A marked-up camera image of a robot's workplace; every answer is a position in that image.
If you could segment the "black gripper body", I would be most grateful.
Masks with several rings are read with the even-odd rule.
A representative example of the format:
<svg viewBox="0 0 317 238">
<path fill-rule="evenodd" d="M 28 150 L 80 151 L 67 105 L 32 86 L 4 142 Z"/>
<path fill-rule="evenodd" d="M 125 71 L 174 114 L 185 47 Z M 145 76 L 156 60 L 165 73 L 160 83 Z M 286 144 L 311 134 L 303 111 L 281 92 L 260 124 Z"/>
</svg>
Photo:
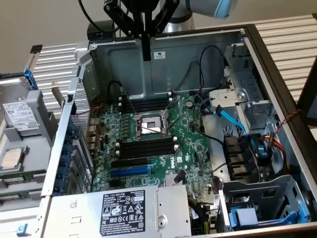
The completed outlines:
<svg viewBox="0 0 317 238">
<path fill-rule="evenodd" d="M 122 0 L 128 11 L 154 11 L 159 4 L 159 0 Z M 173 11 L 173 1 L 165 0 L 161 9 Z M 110 10 L 121 11 L 117 0 L 110 1 Z"/>
</svg>

